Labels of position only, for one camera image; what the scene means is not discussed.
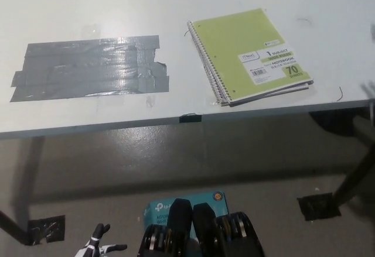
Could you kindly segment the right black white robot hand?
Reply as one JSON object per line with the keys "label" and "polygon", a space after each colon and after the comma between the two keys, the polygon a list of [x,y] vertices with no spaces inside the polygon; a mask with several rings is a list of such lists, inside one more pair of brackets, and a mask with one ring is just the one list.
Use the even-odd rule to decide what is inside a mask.
{"label": "right black white robot hand", "polygon": [[369,104],[374,106],[374,99],[375,99],[375,83],[374,81],[369,81],[368,83],[362,83],[360,85],[361,89],[367,95],[369,99]]}

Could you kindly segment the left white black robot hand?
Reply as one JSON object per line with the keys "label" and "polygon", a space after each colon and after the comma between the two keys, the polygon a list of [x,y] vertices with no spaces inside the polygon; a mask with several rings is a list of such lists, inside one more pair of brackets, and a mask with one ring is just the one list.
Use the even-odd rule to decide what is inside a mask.
{"label": "left white black robot hand", "polygon": [[110,252],[126,250],[128,248],[126,244],[100,245],[103,235],[110,230],[110,227],[110,224],[99,223],[88,242],[77,251],[75,257],[102,257]]}

